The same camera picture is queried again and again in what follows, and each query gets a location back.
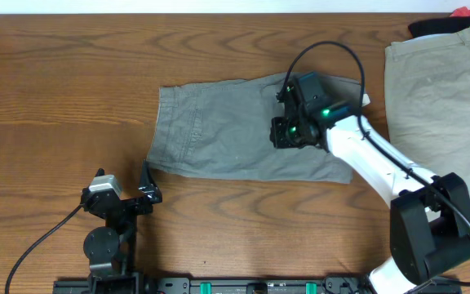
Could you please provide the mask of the grey shorts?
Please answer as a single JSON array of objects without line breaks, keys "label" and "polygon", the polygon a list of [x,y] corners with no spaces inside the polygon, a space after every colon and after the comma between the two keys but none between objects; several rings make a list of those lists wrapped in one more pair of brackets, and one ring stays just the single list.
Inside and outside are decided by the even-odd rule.
[{"label": "grey shorts", "polygon": [[285,75],[204,82],[159,90],[150,166],[221,180],[301,180],[347,184],[352,168],[316,147],[276,149],[271,121]]}]

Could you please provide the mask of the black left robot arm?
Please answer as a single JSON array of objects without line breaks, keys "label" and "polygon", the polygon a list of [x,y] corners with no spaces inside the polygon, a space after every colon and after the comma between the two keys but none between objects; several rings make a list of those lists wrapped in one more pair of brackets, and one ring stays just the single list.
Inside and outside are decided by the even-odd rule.
[{"label": "black left robot arm", "polygon": [[121,199],[122,187],[114,175],[101,168],[82,191],[82,209],[105,221],[85,238],[83,251],[91,275],[106,278],[134,271],[137,217],[153,212],[162,202],[162,192],[150,174],[149,163],[141,168],[138,198]]}]

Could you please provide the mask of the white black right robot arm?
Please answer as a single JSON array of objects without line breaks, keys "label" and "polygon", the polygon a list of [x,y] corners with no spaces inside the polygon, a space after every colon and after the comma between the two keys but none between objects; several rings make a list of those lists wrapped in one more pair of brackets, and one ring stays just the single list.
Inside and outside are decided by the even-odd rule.
[{"label": "white black right robot arm", "polygon": [[321,147],[352,167],[389,207],[391,256],[349,293],[460,293],[466,283],[444,273],[470,260],[470,197],[454,173],[438,176],[396,150],[361,107],[320,87],[288,85],[277,93],[284,113],[273,118],[278,149]]}]

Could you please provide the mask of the beige khaki shorts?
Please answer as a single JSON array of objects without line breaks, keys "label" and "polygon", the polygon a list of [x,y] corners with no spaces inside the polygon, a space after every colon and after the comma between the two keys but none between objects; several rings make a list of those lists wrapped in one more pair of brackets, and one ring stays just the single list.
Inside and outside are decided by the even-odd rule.
[{"label": "beige khaki shorts", "polygon": [[384,99],[392,145],[470,194],[470,29],[386,47]]}]

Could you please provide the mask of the black garment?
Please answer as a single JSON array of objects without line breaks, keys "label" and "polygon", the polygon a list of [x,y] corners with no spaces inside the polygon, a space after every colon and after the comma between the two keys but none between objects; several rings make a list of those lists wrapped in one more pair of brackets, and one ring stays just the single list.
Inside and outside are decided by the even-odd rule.
[{"label": "black garment", "polygon": [[470,16],[420,20],[408,25],[408,30],[413,38],[432,34],[457,33],[468,28],[470,28]]}]

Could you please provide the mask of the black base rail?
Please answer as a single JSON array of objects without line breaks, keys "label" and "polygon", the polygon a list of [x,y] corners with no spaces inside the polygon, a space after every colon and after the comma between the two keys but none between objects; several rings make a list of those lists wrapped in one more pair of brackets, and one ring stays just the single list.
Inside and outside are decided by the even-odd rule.
[{"label": "black base rail", "polygon": [[374,294],[396,293],[365,277],[328,276],[318,280],[149,278],[141,273],[106,278],[61,279],[53,294]]}]

